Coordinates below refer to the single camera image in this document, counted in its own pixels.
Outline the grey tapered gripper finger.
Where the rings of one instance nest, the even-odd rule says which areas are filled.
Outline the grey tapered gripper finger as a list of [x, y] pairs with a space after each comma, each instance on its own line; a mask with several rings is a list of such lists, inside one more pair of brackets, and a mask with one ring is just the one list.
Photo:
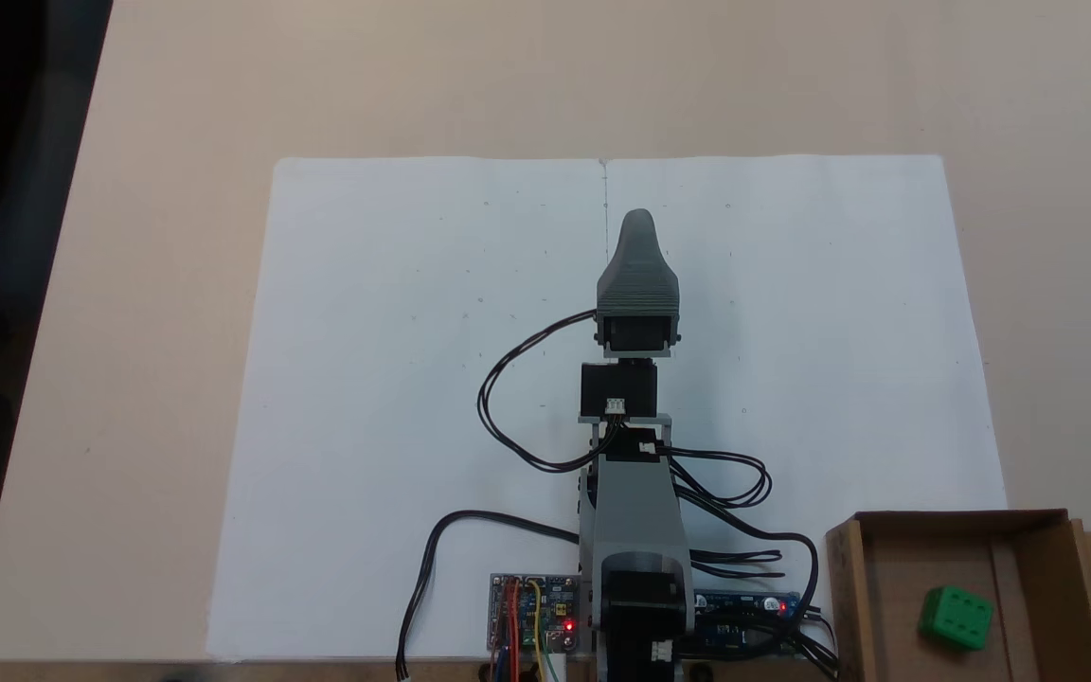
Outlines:
[[646, 208], [625, 213], [618, 246], [597, 284], [601, 316], [678, 316], [680, 286]]

